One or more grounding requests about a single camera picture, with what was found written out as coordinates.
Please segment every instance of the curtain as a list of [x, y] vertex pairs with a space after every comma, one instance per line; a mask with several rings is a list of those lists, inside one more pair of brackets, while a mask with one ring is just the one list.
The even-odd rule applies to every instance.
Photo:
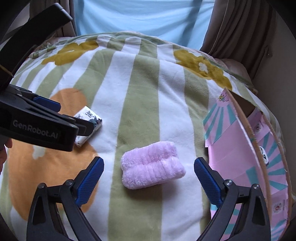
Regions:
[[54, 3], [59, 3], [73, 18], [73, 20], [65, 24], [61, 29], [54, 33], [55, 37], [75, 37], [76, 26], [74, 20], [74, 2], [73, 0], [32, 0], [30, 2], [30, 19], [48, 8]]
[[270, 55], [276, 12], [266, 0], [216, 0], [201, 51], [242, 63], [251, 79]]

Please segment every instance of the pink plush wristband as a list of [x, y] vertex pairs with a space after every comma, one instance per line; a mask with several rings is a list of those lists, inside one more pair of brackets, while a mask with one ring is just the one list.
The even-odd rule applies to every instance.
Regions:
[[122, 182], [139, 189], [182, 178], [186, 171], [178, 159], [175, 144], [169, 141], [130, 150], [121, 158]]

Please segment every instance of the metal screw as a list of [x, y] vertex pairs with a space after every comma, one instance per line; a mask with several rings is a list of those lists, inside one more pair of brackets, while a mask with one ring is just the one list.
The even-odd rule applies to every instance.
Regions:
[[226, 183], [227, 186], [232, 185], [232, 181], [231, 180], [226, 180], [225, 183]]
[[38, 184], [38, 188], [39, 189], [42, 189], [42, 188], [44, 188], [45, 187], [45, 183], [40, 183], [40, 184]]
[[65, 181], [66, 186], [71, 186], [73, 184], [74, 180], [72, 179], [68, 179], [67, 181]]

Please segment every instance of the blanket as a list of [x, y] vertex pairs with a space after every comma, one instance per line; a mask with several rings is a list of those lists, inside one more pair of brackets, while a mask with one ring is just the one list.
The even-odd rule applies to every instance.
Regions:
[[[140, 33], [46, 44], [23, 63], [12, 84], [60, 102], [62, 114], [88, 106], [103, 119], [99, 131], [70, 153], [14, 140], [0, 175], [0, 212], [21, 241], [37, 185], [61, 185], [94, 156], [104, 159], [105, 170], [82, 210], [103, 241], [196, 240], [210, 220], [210, 203], [193, 163], [207, 159], [202, 121], [225, 87], [260, 108], [281, 139], [276, 118], [248, 80], [205, 53]], [[125, 188], [122, 155], [158, 141], [176, 144], [186, 175], [149, 188]]]

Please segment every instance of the white tissue packet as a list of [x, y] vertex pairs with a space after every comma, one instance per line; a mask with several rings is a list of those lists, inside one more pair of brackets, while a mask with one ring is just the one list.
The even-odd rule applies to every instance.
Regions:
[[75, 144], [78, 147], [81, 147], [102, 125], [102, 118], [99, 117], [95, 112], [93, 112], [87, 106], [83, 107], [74, 117], [91, 121], [94, 124], [94, 131], [88, 136], [77, 136]]

